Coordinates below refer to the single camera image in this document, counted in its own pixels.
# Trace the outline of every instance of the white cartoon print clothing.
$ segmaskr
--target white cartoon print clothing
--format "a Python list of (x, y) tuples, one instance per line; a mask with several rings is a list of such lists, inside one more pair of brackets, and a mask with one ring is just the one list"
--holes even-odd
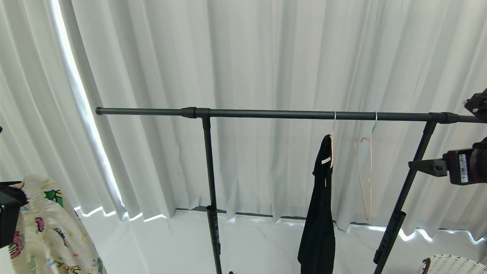
[(52, 180), (29, 175), (11, 187), (22, 189), (29, 202), (9, 245), (17, 274), (106, 274), (81, 220)]

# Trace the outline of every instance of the patterned garment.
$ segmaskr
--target patterned garment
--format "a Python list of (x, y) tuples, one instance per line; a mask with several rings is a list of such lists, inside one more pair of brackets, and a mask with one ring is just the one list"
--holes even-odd
[(22, 189), (29, 201), (8, 247), (15, 273), (107, 273), (81, 220), (52, 180), (29, 175), (11, 187)]

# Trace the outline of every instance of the metal hook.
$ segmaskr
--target metal hook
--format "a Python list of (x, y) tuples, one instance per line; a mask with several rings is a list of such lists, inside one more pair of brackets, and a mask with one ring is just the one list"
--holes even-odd
[(335, 132), (335, 124), (337, 122), (337, 112), (335, 111), (335, 119), (333, 120), (333, 128), (332, 128), (332, 132)]
[(375, 112), (375, 123), (374, 123), (374, 127), (372, 128), (372, 132), (371, 134), (374, 133), (374, 129), (375, 129), (375, 126), (377, 125), (377, 111)]

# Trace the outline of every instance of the marble floor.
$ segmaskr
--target marble floor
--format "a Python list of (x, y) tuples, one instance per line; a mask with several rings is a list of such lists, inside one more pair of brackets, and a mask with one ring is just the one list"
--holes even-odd
[[(119, 222), (115, 215), (80, 215), (109, 274), (213, 274), (213, 253), (204, 212), (177, 211), (171, 220), (137, 218)], [(297, 253), (304, 221), (219, 215), (223, 273), (298, 274)], [(372, 262), (384, 228), (351, 225), (335, 231), (334, 273), (373, 273)], [(474, 242), (464, 231), (424, 231), (397, 238), (383, 273), (419, 273), (422, 260), (433, 254), (454, 254), (480, 261), (487, 242)], [(2, 250), (1, 273), (5, 270)]]

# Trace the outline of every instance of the rack leg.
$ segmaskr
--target rack leg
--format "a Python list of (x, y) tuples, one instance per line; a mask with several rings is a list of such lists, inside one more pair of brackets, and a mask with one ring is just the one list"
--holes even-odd
[[(414, 155), (414, 161), (419, 161), (423, 159), (425, 154), (426, 148), (428, 143), (430, 142), (431, 136), (433, 135), (434, 129), (436, 127), (436, 122), (430, 121), (426, 122), (425, 128), (423, 130), (423, 136), (419, 141), (418, 148), (416, 150), (416, 154)], [(394, 242), (399, 234), (399, 230), (401, 228), (402, 222), (406, 217), (406, 214), (402, 212), (402, 207), (404, 206), (404, 202), (408, 196), (409, 190), (411, 189), (412, 182), (414, 181), (414, 177), (416, 176), (416, 170), (409, 169), (408, 175), (406, 176), (406, 180), (401, 189), (401, 193), (397, 198), (396, 205), (394, 207), (393, 213), (391, 214), (391, 218), (389, 219), (389, 223), (387, 224), (386, 231), (382, 237), (380, 245), (375, 252), (374, 256), (374, 263), (377, 264), (374, 274), (381, 274), (384, 266), (386, 264), (387, 258), (391, 253), (393, 248)]]
[(208, 169), (208, 184), (210, 188), (211, 205), (206, 207), (208, 225), (210, 228), (211, 245), (213, 246), (213, 257), (217, 274), (222, 274), (222, 263), (220, 261), (220, 237), (218, 233), (218, 216), (216, 207), (215, 174), (213, 170), (213, 152), (211, 149), (211, 125), (210, 118), (203, 117), (203, 132), (205, 134), (206, 167)]

